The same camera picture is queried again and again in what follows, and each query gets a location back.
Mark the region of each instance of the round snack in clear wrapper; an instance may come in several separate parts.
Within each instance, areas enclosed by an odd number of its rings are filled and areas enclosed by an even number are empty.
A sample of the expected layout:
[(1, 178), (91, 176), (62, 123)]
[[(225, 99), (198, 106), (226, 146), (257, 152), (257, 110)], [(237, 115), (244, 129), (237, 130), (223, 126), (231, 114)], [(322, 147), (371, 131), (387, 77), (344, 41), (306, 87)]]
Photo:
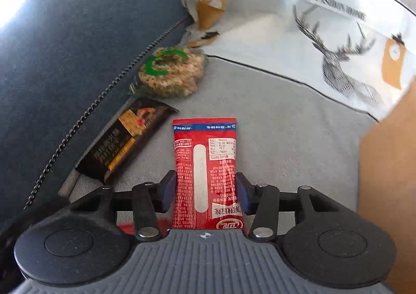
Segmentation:
[(159, 48), (140, 68), (138, 76), (159, 97), (188, 96), (203, 76), (206, 55), (200, 49)]

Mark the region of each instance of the red snack package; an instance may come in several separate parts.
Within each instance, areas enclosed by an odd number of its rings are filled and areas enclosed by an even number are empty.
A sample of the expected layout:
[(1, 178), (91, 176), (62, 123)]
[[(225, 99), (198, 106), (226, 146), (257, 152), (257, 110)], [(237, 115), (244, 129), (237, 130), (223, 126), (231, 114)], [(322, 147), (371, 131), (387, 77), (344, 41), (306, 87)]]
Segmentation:
[(176, 119), (172, 124), (177, 174), (172, 227), (242, 228), (236, 197), (236, 119)]

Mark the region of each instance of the black snack package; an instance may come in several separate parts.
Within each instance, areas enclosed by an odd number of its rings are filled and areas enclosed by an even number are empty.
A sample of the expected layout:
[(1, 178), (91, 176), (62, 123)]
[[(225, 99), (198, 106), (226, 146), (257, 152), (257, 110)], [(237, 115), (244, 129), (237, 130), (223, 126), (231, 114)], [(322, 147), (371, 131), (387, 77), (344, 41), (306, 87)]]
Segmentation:
[(111, 183), (110, 176), (128, 156), (142, 149), (167, 117), (177, 111), (153, 99), (135, 99), (81, 160), (76, 170), (103, 183)]

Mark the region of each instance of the deer antler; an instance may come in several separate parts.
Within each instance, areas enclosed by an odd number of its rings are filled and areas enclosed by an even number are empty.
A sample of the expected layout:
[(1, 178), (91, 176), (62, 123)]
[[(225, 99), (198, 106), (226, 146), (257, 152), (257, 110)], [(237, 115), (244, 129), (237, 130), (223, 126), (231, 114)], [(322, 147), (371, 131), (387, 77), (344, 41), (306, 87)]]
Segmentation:
[(306, 18), (308, 16), (308, 14), (310, 12), (312, 12), (313, 10), (315, 10), (317, 8), (316, 5), (310, 7), (309, 9), (307, 9), (306, 11), (304, 11), (302, 13), (302, 17), (299, 19), (297, 17), (297, 12), (296, 12), (296, 5), (293, 5), (293, 15), (295, 17), (295, 21), (297, 24), (297, 27), (299, 28), (299, 30), (306, 35), (307, 38), (311, 39), (312, 42), (316, 43), (317, 45), (320, 46), (320, 48), (322, 48), (323, 50), (329, 51), (325, 46), (324, 46), (324, 41), (318, 36), (318, 28), (319, 28), (319, 21), (316, 22), (316, 24), (314, 25), (312, 32), (309, 31), (309, 25), (306, 23)]
[(351, 47), (351, 36), (348, 35), (348, 39), (347, 39), (347, 46), (342, 46), (341, 48), (338, 48), (338, 51), (335, 52), (335, 55), (337, 56), (337, 58), (339, 58), (340, 60), (348, 60), (348, 56), (347, 55), (363, 55), (366, 52), (368, 52), (374, 45), (374, 43), (376, 42), (376, 39), (373, 38), (372, 41), (366, 45), (366, 37), (363, 33), (363, 30), (361, 29), (360, 25), (357, 22), (357, 25), (360, 29), (361, 32), (361, 41), (360, 44), (356, 44), (355, 45), (355, 49), (353, 49)]

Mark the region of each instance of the deer print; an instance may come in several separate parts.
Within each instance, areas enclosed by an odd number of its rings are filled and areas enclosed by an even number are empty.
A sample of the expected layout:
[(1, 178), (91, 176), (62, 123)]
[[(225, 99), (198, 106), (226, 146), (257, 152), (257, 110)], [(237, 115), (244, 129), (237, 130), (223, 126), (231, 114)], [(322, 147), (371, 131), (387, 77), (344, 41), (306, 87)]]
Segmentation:
[(361, 30), (360, 25), (358, 27), (361, 32), (361, 42), (356, 44), (355, 48), (351, 47), (351, 36), (348, 35), (347, 46), (338, 48), (337, 51), (328, 50), (322, 39), (318, 36), (319, 22), (316, 22), (312, 31), (310, 31), (309, 25), (306, 23), (306, 18), (310, 12), (312, 12), (317, 6), (313, 6), (302, 13), (302, 17), (299, 19), (296, 12), (296, 6), (293, 6), (293, 15), (299, 30), (305, 34), (307, 38), (310, 38), (313, 42), (313, 46), (323, 53), (322, 71), (324, 74), (324, 81), (336, 91), (342, 93), (347, 98), (357, 97), (359, 100), (376, 106), (382, 103), (381, 96), (370, 85), (348, 76), (342, 71), (340, 62), (349, 61), (348, 55), (363, 55), (367, 53), (376, 42), (373, 39), (368, 45), (366, 44), (366, 37)]

